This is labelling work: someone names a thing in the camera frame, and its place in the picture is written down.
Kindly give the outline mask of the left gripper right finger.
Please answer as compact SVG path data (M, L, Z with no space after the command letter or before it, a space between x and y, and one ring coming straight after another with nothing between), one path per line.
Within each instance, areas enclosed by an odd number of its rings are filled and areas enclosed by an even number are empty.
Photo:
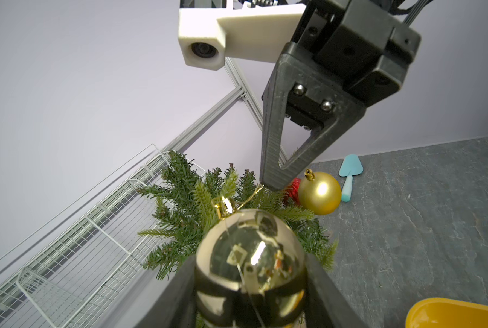
M307 271L306 326L312 327L367 327L356 314L330 276L312 254L306 254Z

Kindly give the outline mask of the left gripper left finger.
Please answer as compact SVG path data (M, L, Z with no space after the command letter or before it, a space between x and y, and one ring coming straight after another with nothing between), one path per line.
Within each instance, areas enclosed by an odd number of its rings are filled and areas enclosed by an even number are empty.
M190 256L136 328L196 327L196 257Z

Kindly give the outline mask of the silver ornament ball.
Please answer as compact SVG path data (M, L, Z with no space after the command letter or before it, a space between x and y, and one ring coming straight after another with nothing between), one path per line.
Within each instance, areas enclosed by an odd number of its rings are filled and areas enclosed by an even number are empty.
M306 255L275 215L213 201L219 221L196 252L196 307L207 327L293 327L306 300Z

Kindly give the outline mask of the red ribbed ornament ball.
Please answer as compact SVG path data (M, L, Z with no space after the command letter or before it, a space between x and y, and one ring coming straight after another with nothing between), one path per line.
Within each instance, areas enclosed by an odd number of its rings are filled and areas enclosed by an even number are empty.
M298 194L298 190L300 187L301 179L295 178L291 182L291 184L285 189L284 191L284 204L285 205L300 205L300 198Z

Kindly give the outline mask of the small green christmas tree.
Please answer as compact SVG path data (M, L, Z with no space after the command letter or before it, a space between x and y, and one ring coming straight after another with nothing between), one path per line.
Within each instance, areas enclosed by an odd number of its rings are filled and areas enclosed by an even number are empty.
M238 174L233 167L200 176L185 155L175 151L170 155L163 185L140 189L141 195L156 201L156 227L143 230L142 234L167 240L148 254L145 269L156 269L158 278L172 279L186 259L196 257L199 244L219 221L213 201L222 196L244 209L275 215L292 229L305 254L314 255L326 269L332 268L337 245L329 241L311 210L284 204L285 190L272 191L256 183L253 172Z

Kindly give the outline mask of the yellow plastic tray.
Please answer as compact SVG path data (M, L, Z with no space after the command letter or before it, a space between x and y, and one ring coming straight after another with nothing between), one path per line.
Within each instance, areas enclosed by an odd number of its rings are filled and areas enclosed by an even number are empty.
M414 304L406 327L488 327L488 306L446 298L428 298Z

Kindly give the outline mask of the gold ornament ball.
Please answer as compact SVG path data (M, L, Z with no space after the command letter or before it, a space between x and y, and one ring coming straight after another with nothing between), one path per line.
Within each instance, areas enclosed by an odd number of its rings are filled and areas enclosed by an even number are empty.
M300 204L315 215L333 213L341 203L341 187L332 175L307 169L298 188Z

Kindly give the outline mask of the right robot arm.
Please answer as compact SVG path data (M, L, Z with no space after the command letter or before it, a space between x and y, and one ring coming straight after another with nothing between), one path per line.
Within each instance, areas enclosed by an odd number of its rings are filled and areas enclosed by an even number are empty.
M417 1L307 1L263 92L260 182L279 191L404 84Z

